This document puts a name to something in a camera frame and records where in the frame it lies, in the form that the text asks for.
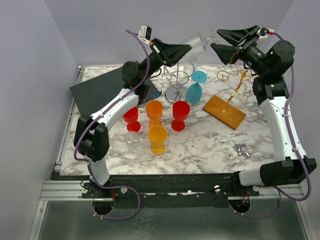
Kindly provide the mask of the red wine glass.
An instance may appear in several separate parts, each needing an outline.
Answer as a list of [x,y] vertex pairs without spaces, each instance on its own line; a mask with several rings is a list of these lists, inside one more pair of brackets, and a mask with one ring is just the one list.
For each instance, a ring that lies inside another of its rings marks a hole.
[[185,128],[185,120],[190,112],[190,106],[185,101],[177,101],[172,106],[172,116],[174,120],[171,127],[176,132],[181,132]]
[[127,130],[129,132],[138,132],[141,129],[141,124],[138,121],[139,110],[138,107],[135,106],[127,111],[123,116],[123,120],[127,123]]

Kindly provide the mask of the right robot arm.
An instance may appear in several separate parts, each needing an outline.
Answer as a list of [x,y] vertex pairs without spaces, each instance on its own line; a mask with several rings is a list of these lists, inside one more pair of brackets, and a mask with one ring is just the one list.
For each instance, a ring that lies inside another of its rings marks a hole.
[[276,187],[299,184],[310,178],[317,162],[309,158],[299,142],[290,111],[293,95],[284,79],[285,72],[294,63],[295,46],[280,38],[268,52],[262,52],[258,40],[274,35],[269,28],[254,25],[245,29],[218,29],[217,34],[227,45],[211,43],[211,48],[225,65],[242,61],[255,74],[253,94],[264,113],[273,141],[274,161],[259,168],[236,172],[230,191],[241,196],[248,186]]

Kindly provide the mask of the yellow wine glass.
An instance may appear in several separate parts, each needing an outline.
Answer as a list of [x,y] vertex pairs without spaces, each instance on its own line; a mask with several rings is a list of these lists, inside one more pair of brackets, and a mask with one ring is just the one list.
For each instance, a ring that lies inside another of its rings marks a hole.
[[160,125],[152,126],[148,131],[150,150],[154,155],[162,155],[165,152],[167,130]]

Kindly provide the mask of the orange wine glass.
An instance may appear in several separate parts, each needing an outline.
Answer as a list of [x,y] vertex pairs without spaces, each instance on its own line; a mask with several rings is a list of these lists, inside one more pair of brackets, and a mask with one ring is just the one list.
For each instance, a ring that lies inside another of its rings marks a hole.
[[158,100],[152,100],[145,106],[147,117],[149,118],[148,127],[162,126],[161,117],[163,115],[163,104]]

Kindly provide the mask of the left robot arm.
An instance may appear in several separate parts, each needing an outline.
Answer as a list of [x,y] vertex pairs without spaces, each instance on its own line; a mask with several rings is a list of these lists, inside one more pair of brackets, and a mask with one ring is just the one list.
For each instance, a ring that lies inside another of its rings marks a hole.
[[93,191],[101,198],[111,191],[105,156],[110,148],[109,131],[114,124],[144,96],[142,85],[162,66],[172,67],[191,49],[189,44],[169,44],[158,38],[148,42],[151,53],[142,62],[127,61],[121,69],[124,87],[104,107],[90,116],[81,115],[74,136],[74,154],[81,154],[86,162],[90,179],[95,183]]

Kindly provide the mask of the blue wine glass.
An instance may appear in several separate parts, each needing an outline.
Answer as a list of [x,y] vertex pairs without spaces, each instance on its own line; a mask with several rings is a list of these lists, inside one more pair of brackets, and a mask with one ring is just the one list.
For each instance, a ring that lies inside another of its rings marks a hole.
[[190,104],[197,104],[200,102],[202,97],[202,87],[200,84],[205,83],[208,76],[201,70],[196,70],[192,73],[191,79],[194,81],[186,93],[186,101]]

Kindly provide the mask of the clear ribbed wine glass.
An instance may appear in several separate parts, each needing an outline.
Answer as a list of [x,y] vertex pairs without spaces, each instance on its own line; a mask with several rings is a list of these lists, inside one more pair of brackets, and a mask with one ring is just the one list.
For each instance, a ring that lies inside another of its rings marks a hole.
[[192,36],[187,37],[186,39],[180,41],[180,44],[190,45],[191,50],[184,55],[183,59],[184,60],[196,59],[199,55],[206,52],[208,45],[216,42],[217,42],[217,38],[213,28],[211,28],[211,33],[208,37],[204,37],[199,32]]

